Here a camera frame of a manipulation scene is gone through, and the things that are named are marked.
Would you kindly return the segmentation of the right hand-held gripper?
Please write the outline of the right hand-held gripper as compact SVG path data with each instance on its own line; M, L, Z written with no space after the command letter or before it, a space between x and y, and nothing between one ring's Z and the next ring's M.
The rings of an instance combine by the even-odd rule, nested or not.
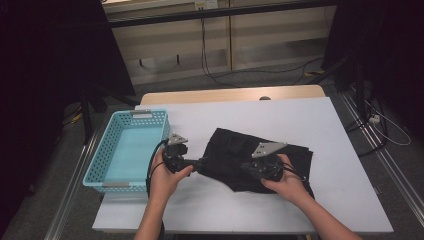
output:
M284 142L259 143L251 154L252 160L241 164L241 169L254 179L278 182L283 176L284 164L277 152L287 146Z

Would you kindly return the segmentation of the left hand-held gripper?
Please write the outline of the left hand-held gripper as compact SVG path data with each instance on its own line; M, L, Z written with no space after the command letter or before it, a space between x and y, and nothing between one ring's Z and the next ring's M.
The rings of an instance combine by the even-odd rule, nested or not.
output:
M187 166L192 166L195 171L200 171L207 161L206 157L197 160L185 159L184 155L188 151L188 147L185 145L186 142L186 138L172 133L165 144L162 158L166 167L172 173L179 172Z

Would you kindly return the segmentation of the black pants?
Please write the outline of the black pants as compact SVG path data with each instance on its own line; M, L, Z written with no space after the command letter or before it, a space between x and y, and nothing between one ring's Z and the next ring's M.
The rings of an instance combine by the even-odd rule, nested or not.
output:
M254 179L241 169L242 163L252 160L251 154L258 144L266 142L273 141L217 128L206 146L203 156L207 161L199 173L224 183L234 192L274 194L261 179ZM288 170L296 174L306 191L314 196L309 183L312 155L308 147L291 144L277 152L284 164L283 173Z

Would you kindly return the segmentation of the turquoise plastic basket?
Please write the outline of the turquoise plastic basket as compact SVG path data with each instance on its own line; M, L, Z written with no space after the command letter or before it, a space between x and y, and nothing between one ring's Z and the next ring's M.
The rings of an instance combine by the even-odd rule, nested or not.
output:
M83 179L99 192L145 192L155 147L170 134L165 109L112 114Z

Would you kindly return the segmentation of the person's left hand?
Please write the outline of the person's left hand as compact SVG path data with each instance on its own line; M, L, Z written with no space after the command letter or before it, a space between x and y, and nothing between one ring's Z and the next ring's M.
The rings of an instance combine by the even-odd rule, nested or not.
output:
M156 153L150 170L149 201L156 204L165 204L177 189L178 183L194 170L189 165L176 173L170 172L163 161L162 152L163 149L160 149Z

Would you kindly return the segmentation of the person's right hand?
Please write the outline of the person's right hand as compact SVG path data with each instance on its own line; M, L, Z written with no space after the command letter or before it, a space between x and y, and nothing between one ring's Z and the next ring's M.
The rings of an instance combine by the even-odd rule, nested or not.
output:
M310 198L300 178L288 170L284 171L282 178L278 182L262 179L261 183L295 206L300 206Z

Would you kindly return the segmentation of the white table cover board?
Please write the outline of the white table cover board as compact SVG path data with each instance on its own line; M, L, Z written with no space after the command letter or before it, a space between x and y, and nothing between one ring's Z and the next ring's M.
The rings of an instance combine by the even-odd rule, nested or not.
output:
M351 230L389 233L392 225L327 97L166 105L172 131L200 157L217 128L308 147L315 199ZM276 194L234 192L198 173L182 180L167 204L170 234L307 234L314 228Z

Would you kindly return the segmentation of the light wooden table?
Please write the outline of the light wooden table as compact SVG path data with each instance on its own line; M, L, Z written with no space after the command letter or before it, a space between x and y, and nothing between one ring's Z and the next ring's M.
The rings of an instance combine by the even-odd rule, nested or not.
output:
M319 85L251 87L234 89L193 90L145 94L140 104L185 104L230 101L255 101L262 96L271 100L325 97Z

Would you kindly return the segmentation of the black tripod stand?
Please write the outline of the black tripod stand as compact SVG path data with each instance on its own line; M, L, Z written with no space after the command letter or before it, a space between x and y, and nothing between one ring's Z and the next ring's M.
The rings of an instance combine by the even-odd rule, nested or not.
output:
M332 77L335 87L340 91L353 89L357 110L365 113L365 80L364 71L360 62L351 55L343 56L339 61L330 66L323 74L315 77L309 85L318 85Z
M128 106L135 107L136 105L138 105L138 102L136 102L135 100L132 100L122 94L109 90L98 84L84 84L81 87L80 92L80 106L85 130L85 144L88 143L88 141L93 135L90 109L93 109L97 113L104 113L107 110L107 104L104 100L105 96L111 97Z

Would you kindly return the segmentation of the beige cabinet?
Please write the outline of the beige cabinet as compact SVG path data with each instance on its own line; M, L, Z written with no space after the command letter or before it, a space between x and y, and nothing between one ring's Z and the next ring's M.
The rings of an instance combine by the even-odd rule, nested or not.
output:
M195 0L102 0L109 20L195 11ZM218 0L218 8L289 0ZM115 28L133 84L324 55L335 6Z

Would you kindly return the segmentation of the black horizontal bar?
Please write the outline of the black horizontal bar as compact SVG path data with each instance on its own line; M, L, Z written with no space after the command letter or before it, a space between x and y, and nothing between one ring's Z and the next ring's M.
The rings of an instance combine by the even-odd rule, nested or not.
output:
M294 0L284 3L259 4L240 7L228 7L212 10L198 10L165 15L120 18L110 20L111 28L151 25L168 22L179 22L196 19L237 16L246 14L267 13L276 11L299 10L317 7L336 6L340 0Z

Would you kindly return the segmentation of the narrow black curtain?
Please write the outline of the narrow black curtain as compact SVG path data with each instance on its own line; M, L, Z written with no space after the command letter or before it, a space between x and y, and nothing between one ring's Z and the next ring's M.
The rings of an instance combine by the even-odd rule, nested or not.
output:
M322 68L348 54L407 129L424 138L424 0L339 0Z

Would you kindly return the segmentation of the wide black curtain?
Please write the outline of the wide black curtain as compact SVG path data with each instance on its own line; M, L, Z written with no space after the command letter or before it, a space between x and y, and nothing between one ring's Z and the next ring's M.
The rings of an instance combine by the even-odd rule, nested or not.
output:
M0 0L0 235L38 178L64 108L133 94L103 0Z

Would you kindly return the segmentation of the aluminium floor rail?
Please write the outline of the aluminium floor rail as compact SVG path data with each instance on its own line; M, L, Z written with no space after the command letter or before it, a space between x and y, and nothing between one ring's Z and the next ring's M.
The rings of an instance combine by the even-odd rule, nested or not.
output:
M349 95L342 94L341 99L354 118L354 122L359 126L362 134L371 145L372 153L380 160L408 206L420 224L424 226L424 200L401 171L393 156L383 146L383 140L378 136L377 131L369 123L359 118L353 98Z
M82 184L85 169L87 167L89 157L94 151L97 139L98 136L96 134L93 134L88 140L85 141L82 151L79 155L76 167L73 170L71 178L66 187L66 191L49 225L44 240L60 240L68 216L76 199L77 191L80 185Z

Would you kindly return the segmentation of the white wall socket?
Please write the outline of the white wall socket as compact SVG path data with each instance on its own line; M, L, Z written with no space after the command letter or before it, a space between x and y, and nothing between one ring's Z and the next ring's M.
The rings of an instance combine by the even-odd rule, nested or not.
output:
M195 0L194 6L196 10L217 9L218 0Z

